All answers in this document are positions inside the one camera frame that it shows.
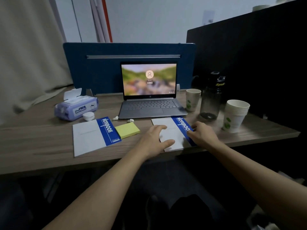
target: left arm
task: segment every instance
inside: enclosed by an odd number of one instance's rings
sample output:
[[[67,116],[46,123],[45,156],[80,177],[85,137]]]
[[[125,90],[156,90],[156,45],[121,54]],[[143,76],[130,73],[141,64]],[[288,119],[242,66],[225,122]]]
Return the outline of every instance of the left arm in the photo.
[[[111,229],[130,183],[142,163],[174,144],[172,139],[159,142],[159,134],[166,128],[165,125],[152,126],[131,151],[44,229]]]

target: red strip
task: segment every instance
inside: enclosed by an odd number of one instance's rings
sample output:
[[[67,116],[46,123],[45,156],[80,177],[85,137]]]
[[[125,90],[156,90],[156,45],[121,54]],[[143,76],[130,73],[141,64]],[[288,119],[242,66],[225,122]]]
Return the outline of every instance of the red strip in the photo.
[[[108,28],[108,33],[110,37],[110,42],[113,42],[112,40],[112,35],[111,35],[111,28],[110,28],[110,22],[109,22],[109,16],[108,16],[108,11],[106,10],[106,0],[101,0],[102,1],[102,7],[104,11],[104,16],[106,18],[106,26]]]

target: laptop touchpad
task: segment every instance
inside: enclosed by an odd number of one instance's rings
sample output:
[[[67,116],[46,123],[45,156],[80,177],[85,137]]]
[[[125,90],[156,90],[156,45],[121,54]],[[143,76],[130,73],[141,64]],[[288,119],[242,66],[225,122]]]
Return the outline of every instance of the laptop touchpad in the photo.
[[[140,109],[140,114],[141,115],[159,115],[163,114],[163,110],[161,108],[150,108],[150,109]]]

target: forearm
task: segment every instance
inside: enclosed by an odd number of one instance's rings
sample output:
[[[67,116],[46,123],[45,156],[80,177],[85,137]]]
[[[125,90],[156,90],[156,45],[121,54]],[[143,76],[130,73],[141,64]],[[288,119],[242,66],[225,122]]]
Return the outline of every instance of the forearm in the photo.
[[[140,152],[127,153],[45,229],[111,229],[130,183],[144,160]]]
[[[289,229],[307,226],[307,188],[219,143],[210,152],[258,204]]]

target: desk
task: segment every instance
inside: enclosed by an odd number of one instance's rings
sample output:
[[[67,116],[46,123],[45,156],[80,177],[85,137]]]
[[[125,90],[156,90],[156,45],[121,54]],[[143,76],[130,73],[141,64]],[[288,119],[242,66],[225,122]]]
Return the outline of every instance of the desk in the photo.
[[[95,117],[109,116],[111,119],[119,114],[122,95],[98,96],[99,106]],[[177,94],[177,99],[185,106],[185,91]],[[122,158],[152,126],[150,119],[135,120],[141,133],[125,138],[122,142],[73,157],[72,124],[83,122],[82,118],[67,122],[53,115],[54,105],[63,101],[63,93],[32,106],[25,112],[13,117],[0,127],[0,175],[33,170],[43,170],[62,166],[103,162]],[[189,113],[186,120],[192,124],[197,120],[200,103],[195,112]],[[212,126],[219,139],[230,147],[262,143],[267,141],[298,137],[298,131],[263,120],[248,114],[235,134],[221,130],[224,113],[218,119],[207,124]],[[125,120],[113,121],[114,126],[126,123]],[[181,151],[162,153],[163,155],[179,155],[199,152],[199,147]]]

